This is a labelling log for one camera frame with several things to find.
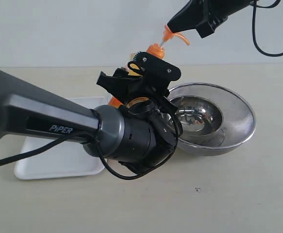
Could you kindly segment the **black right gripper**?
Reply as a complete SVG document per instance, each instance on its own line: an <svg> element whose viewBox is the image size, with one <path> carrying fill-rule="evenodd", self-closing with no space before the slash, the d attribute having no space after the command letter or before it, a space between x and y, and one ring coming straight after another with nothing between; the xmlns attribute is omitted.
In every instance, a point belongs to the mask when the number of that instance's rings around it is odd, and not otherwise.
<svg viewBox="0 0 283 233"><path fill-rule="evenodd" d="M173 33L195 29L201 38L212 35L228 16L216 12L213 0L190 0L167 23Z"/></svg>

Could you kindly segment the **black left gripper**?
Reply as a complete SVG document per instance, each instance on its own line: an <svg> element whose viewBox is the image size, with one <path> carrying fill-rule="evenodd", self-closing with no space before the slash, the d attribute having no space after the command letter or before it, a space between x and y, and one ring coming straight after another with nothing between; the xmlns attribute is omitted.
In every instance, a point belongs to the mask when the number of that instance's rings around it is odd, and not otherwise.
<svg viewBox="0 0 283 233"><path fill-rule="evenodd" d="M169 99L168 85L155 88L140 75L117 68L113 76L100 72L96 82L123 103L125 130L117 148L117 161L134 174L163 164L174 153L180 136L178 110Z"/></svg>

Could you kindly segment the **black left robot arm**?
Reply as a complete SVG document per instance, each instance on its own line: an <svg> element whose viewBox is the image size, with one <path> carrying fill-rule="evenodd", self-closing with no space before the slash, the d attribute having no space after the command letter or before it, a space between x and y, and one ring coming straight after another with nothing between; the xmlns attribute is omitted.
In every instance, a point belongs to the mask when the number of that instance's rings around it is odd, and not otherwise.
<svg viewBox="0 0 283 233"><path fill-rule="evenodd" d="M165 72L129 62L112 76L101 73L98 85L121 101L119 107L90 109L0 70L0 139L8 134L50 139L38 149L0 159L0 166L41 154L63 142L82 144L105 163L116 160L131 180L166 163L183 133L168 85L179 79L172 66Z"/></svg>

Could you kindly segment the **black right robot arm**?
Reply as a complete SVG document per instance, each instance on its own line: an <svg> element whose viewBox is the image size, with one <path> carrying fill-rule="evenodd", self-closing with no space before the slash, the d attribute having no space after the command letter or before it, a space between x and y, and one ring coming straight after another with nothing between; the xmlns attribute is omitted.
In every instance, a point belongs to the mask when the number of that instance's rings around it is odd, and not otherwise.
<svg viewBox="0 0 283 233"><path fill-rule="evenodd" d="M251 0L190 0L167 26L173 33L196 30L201 38L213 34L228 16L248 7Z"/></svg>

